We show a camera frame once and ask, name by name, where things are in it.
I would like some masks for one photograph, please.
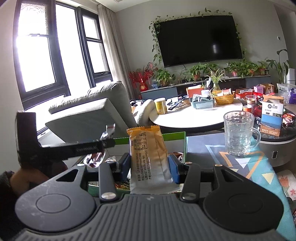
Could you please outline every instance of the metal screw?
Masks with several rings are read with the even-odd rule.
[[[196,195],[192,192],[188,192],[182,195],[182,198],[186,201],[193,201],[194,199],[196,199]]]
[[[112,200],[116,198],[116,194],[114,192],[105,192],[102,194],[102,198],[106,200]]]

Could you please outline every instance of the round white table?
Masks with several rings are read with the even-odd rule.
[[[174,131],[206,132],[224,127],[223,116],[229,111],[242,110],[242,103],[234,99],[232,104],[218,105],[212,109],[194,109],[188,106],[189,101],[182,107],[176,107],[168,111],[165,115],[158,115],[154,109],[150,115],[150,120],[159,126],[175,129]]]

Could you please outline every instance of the green box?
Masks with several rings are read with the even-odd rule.
[[[183,159],[182,162],[185,162],[186,153],[187,153],[187,142],[186,142],[186,133],[185,132],[176,132],[176,133],[169,133],[163,134],[163,140],[165,142],[165,146],[167,148],[168,153],[172,152],[183,152]],[[104,161],[108,157],[115,156],[117,160],[121,158],[121,156],[128,152],[130,153],[130,145],[129,145],[129,137],[125,138],[115,138],[115,147],[108,148],[105,150],[106,155]],[[89,185],[88,192],[92,196],[98,196],[99,194],[99,187],[95,185]],[[129,191],[126,190],[118,190],[118,194],[126,194]]]

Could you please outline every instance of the ribbed gray surface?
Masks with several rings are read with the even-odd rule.
[[[17,241],[281,241],[277,232],[259,235],[234,234],[213,224],[200,207],[170,195],[125,195],[104,204],[84,227],[72,233],[40,235],[24,231]]]

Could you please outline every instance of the black tv screen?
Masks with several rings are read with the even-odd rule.
[[[164,67],[242,58],[232,16],[170,20],[161,22],[157,31]]]

